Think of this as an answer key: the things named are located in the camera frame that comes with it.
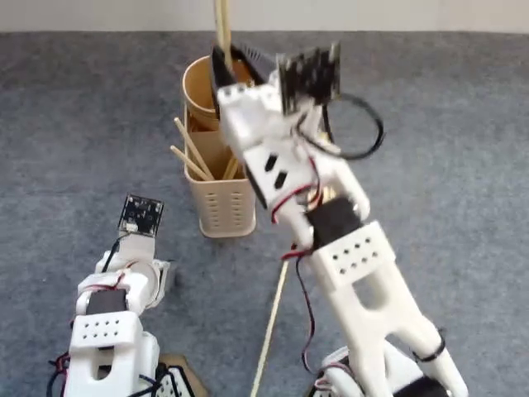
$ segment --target circuit board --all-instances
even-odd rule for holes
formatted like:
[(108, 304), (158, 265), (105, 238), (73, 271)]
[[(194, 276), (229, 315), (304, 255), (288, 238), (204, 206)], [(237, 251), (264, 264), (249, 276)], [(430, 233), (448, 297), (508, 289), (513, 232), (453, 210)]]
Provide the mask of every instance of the circuit board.
[(327, 104), (340, 93), (340, 44), (281, 56), (278, 71), (283, 115), (297, 112), (304, 98)]
[(156, 237), (164, 203), (128, 194), (119, 220), (120, 232)]

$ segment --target robotic arm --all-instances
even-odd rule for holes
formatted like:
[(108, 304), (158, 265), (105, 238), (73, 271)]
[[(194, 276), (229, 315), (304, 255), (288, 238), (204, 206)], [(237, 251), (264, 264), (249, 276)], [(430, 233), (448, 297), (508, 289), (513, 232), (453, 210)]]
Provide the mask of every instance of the robotic arm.
[[(222, 131), (272, 221), (292, 232), (301, 248), (295, 256), (308, 259), (338, 317), (347, 348), (323, 363), (328, 391), (347, 397), (466, 397), (445, 341), (407, 288), (384, 230), (368, 221), (365, 191), (340, 149), (320, 136), (322, 105), (339, 93), (340, 47), (280, 57), (268, 80), (258, 51), (234, 50), (261, 84), (246, 87), (219, 72), (219, 49), (213, 51)], [(325, 203), (319, 199), (324, 187), (336, 192)], [(299, 202), (309, 189), (316, 191), (312, 207)], [(355, 292), (359, 280), (377, 298), (370, 307)], [(390, 334), (410, 346), (417, 364), (386, 342)], [(352, 375), (329, 366), (336, 361)]]
[(180, 367), (159, 365), (158, 342), (140, 321), (166, 290), (170, 263), (155, 259), (163, 208), (160, 201), (128, 195), (116, 243), (79, 284), (61, 395), (193, 396)]

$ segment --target black wire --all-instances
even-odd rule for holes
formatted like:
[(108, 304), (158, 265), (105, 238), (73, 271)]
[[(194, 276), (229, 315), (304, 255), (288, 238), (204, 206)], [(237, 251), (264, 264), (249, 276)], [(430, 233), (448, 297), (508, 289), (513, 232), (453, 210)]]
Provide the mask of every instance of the black wire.
[(149, 376), (145, 376), (145, 375), (140, 374), (140, 379), (146, 380), (147, 382), (149, 382), (152, 385), (156, 384), (156, 380), (151, 379)]
[(162, 385), (160, 383), (156, 383), (155, 385), (149, 386), (146, 389), (132, 393), (131, 395), (128, 395), (127, 397), (141, 397), (142, 395), (152, 394), (153, 392), (158, 391), (160, 387), (162, 387)]
[(169, 375), (169, 377), (171, 378), (171, 385), (173, 386), (174, 392), (176, 392), (178, 390), (178, 386), (176, 385), (176, 379), (174, 378), (173, 373), (168, 368), (165, 368), (164, 371), (159, 374), (157, 380), (153, 380), (149, 376), (140, 375), (140, 379), (148, 381), (149, 383), (152, 384), (152, 386), (149, 386), (146, 389), (137, 391), (131, 395), (128, 395), (127, 397), (141, 397), (142, 395), (148, 395), (148, 394), (154, 395), (154, 393), (158, 391), (160, 387), (162, 387), (162, 380), (165, 378), (166, 375)]
[(108, 270), (108, 265), (110, 265), (110, 261), (112, 260), (112, 257), (114, 256), (114, 254), (117, 251), (117, 248), (119, 247), (119, 242), (122, 240), (122, 238), (125, 238), (127, 236), (130, 236), (130, 233), (127, 233), (121, 237), (118, 237), (116, 241), (114, 242), (114, 244), (112, 244), (112, 248), (110, 250), (110, 254), (108, 254), (107, 261), (105, 262), (105, 265), (102, 267), (102, 270), (101, 270), (102, 273), (105, 273)]
[(301, 285), (301, 290), (303, 292), (303, 297), (305, 298), (305, 303), (307, 304), (308, 317), (310, 320), (310, 329), (309, 329), (307, 341), (305, 342), (305, 347), (303, 348), (301, 352), (301, 361), (303, 363), (303, 366), (305, 367), (305, 370), (315, 375), (315, 372), (312, 370), (312, 368), (308, 364), (307, 354), (308, 354), (308, 348), (310, 347), (312, 339), (314, 338), (314, 333), (316, 333), (316, 320), (314, 319), (314, 313), (312, 312), (312, 306), (311, 306), (310, 298), (308, 297), (307, 287), (305, 286), (305, 283), (303, 282), (303, 278), (299, 271), (299, 265), (301, 264), (303, 257), (304, 257), (303, 255), (300, 255), (296, 260), (296, 275), (298, 276), (299, 284)]
[(329, 141), (331, 143), (334, 143), (334, 135), (332, 135), (331, 131), (331, 124), (329, 123), (329, 112), (327, 111), (327, 105), (323, 105), (322, 107), (322, 116), (323, 116), (323, 129), (327, 133), (327, 136), (329, 137)]
[[(356, 106), (364, 110), (371, 117), (371, 120), (373, 120), (373, 123), (377, 127), (377, 139), (367, 151), (360, 152), (360, 153), (344, 153), (344, 152), (331, 151), (327, 149), (326, 147), (323, 147), (316, 141), (314, 141), (310, 136), (307, 136), (306, 134), (304, 134), (301, 131), (301, 129), (297, 128), (297, 131), (310, 145), (316, 147), (319, 151), (323, 151), (324, 153), (328, 155), (339, 157), (341, 159), (348, 160), (348, 161), (365, 159), (366, 157), (373, 155), (382, 146), (382, 143), (384, 142), (384, 138), (386, 135), (384, 131), (384, 122), (382, 121), (382, 117), (379, 115), (379, 113), (376, 110), (374, 110), (374, 108), (365, 99), (361, 97), (357, 97), (353, 95), (352, 93), (342, 93), (341, 97), (347, 102), (351, 103), (353, 106)], [(332, 132), (331, 132), (331, 125), (329, 124), (329, 115), (327, 113), (326, 106), (323, 107), (323, 123), (324, 123), (324, 128), (326, 129), (327, 135), (329, 136), (329, 139), (331, 140), (331, 142), (334, 142), (334, 136), (332, 135)]]
[(60, 374), (60, 371), (55, 371), (51, 374), (50, 380), (48, 380), (48, 385), (46, 386), (46, 397), (53, 397), (53, 385)]

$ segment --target carpet floor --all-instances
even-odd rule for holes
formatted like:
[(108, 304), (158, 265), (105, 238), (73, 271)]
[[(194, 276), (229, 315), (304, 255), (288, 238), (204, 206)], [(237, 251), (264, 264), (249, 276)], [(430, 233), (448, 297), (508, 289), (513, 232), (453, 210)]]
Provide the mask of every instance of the carpet floor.
[[(270, 52), (340, 40), (342, 89), (388, 137), (352, 165), (424, 313), (447, 329), (472, 396), (529, 395), (529, 36), (237, 33)], [(0, 35), (0, 395), (43, 395), (69, 345), (76, 286), (110, 248), (128, 192), (165, 201), (157, 256), (175, 287), (142, 317), (215, 396), (247, 396), (288, 234), (202, 237), (173, 117), (212, 33)], [(337, 103), (336, 140), (369, 134)], [(344, 344), (308, 269), (313, 365)], [(260, 396), (302, 395), (307, 310), (291, 268)]]

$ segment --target utensil holder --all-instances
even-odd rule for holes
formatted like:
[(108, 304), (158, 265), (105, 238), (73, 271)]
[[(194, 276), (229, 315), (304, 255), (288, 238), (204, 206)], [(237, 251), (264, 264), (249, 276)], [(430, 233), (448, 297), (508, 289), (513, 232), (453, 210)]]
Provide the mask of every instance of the utensil holder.
[[(185, 112), (186, 126), (189, 124)], [(189, 135), (215, 179), (220, 179), (231, 157), (219, 131), (193, 132)], [(186, 155), (196, 162), (185, 147)], [(255, 194), (241, 170), (231, 180), (201, 180), (187, 166), (185, 177), (198, 210), (200, 231), (206, 237), (243, 237), (255, 229)]]

